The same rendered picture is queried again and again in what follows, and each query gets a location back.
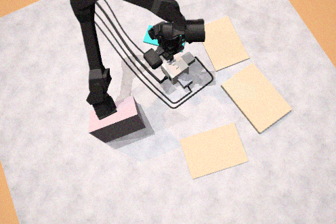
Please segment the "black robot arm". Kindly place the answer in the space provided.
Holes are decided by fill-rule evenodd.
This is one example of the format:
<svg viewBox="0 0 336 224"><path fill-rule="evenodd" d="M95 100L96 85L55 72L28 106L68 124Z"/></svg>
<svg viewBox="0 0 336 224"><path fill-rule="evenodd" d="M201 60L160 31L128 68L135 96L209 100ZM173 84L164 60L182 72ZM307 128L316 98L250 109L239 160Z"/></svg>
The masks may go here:
<svg viewBox="0 0 336 224"><path fill-rule="evenodd" d="M114 100L107 93L112 80L110 68L102 63L100 47L94 22L95 2L99 0L70 0L72 10L80 22L81 33L89 64L89 95L86 102L92 105L99 120L117 112ZM148 34L157 39L159 46L162 41L166 45L175 45L182 35L188 42L205 42L204 19L186 20L180 12L176 0L124 0L148 9L163 20L155 24ZM161 36L162 41L159 36Z"/></svg>

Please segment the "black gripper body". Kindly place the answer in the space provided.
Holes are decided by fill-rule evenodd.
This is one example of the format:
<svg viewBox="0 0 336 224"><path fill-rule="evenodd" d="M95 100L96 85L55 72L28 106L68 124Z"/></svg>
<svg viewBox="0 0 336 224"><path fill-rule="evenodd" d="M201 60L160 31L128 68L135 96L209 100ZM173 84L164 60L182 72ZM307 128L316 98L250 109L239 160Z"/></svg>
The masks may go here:
<svg viewBox="0 0 336 224"><path fill-rule="evenodd" d="M159 36L160 40L161 36ZM162 59L159 56L163 56L165 59L168 58L171 54L176 52L178 49L182 47L182 43L186 42L185 39L182 39L182 35L180 36L179 41L175 45L166 45L162 41L161 47L159 47L157 50L154 50L153 48L149 49L147 52L144 53L144 59L148 62L150 67L153 70L156 70L159 66L163 64Z"/></svg>

